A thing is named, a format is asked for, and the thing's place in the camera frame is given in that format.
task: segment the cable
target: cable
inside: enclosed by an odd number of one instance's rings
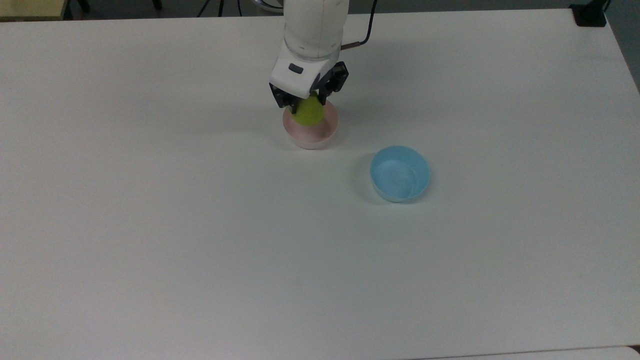
[[[200,17],[202,15],[202,12],[205,10],[205,8],[207,7],[207,5],[209,4],[210,0],[206,0],[204,2],[204,5],[202,5],[202,9],[200,9],[200,12],[198,13],[198,15],[196,17]],[[220,0],[220,7],[218,7],[218,17],[222,16],[222,8],[225,5],[225,0]]]
[[[373,0],[373,5],[371,5],[371,16],[369,17],[369,29],[367,29],[367,37],[365,37],[363,41],[356,41],[350,44],[344,44],[340,46],[340,50],[352,49],[354,47],[364,45],[367,43],[367,41],[369,41],[369,37],[371,36],[371,28],[373,27],[373,15],[376,14],[377,4],[378,4],[378,0]]]
[[[196,16],[196,17],[200,17],[200,15],[202,15],[202,12],[204,11],[204,8],[206,8],[208,4],[209,4],[209,0],[206,0],[204,2],[204,5],[202,6],[202,9],[200,9],[200,12],[198,13],[198,16]]]

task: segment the green ball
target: green ball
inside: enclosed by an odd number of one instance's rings
[[[304,126],[313,126],[320,123],[324,117],[324,107],[318,100],[316,92],[312,92],[309,97],[300,101],[298,110],[295,114],[291,114],[291,117]]]

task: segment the pink bowl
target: pink bowl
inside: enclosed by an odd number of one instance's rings
[[[332,103],[326,102],[322,121],[313,126],[300,125],[291,116],[289,109],[282,114],[282,124],[289,134],[291,141],[303,149],[321,149],[338,130],[338,111]]]

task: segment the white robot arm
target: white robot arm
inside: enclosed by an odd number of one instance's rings
[[[296,112],[297,103],[318,90],[318,99],[342,88],[348,77],[338,63],[349,0],[286,0],[284,41],[271,73],[274,98]]]

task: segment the white table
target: white table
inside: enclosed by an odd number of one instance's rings
[[[0,358],[640,343],[640,95],[611,29],[375,21],[315,152],[269,92],[281,18],[0,24]],[[413,204],[369,182],[394,144],[433,170]]]
[[[591,348],[567,351],[528,352],[491,356],[448,357],[448,360],[639,360],[640,354],[628,347]]]

